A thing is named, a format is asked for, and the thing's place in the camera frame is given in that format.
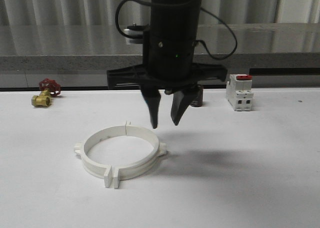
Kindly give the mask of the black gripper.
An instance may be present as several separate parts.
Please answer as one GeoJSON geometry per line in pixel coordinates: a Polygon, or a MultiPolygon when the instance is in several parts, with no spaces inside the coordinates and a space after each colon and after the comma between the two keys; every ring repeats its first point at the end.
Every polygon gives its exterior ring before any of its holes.
{"type": "MultiPolygon", "coordinates": [[[[140,86],[153,129],[158,126],[161,100],[158,88],[178,89],[198,81],[226,79],[227,69],[224,66],[193,62],[194,40],[166,40],[152,35],[149,30],[143,32],[142,40],[142,64],[107,71],[107,84],[110,89],[140,86]]],[[[173,94],[170,115],[174,125],[178,126],[199,91],[195,85],[173,94]]]]}

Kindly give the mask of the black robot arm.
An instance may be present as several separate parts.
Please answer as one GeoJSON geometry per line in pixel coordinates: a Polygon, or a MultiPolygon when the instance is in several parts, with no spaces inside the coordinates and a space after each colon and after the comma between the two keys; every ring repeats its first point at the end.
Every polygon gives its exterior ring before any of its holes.
{"type": "Polygon", "coordinates": [[[224,81],[222,65],[193,61],[202,0],[151,0],[138,3],[151,8],[150,24],[136,27],[131,39],[142,41],[142,59],[134,65],[107,72],[110,89],[138,85],[148,106],[153,128],[158,126],[160,89],[173,95],[171,119],[178,125],[185,110],[199,94],[199,81],[224,81]]]}

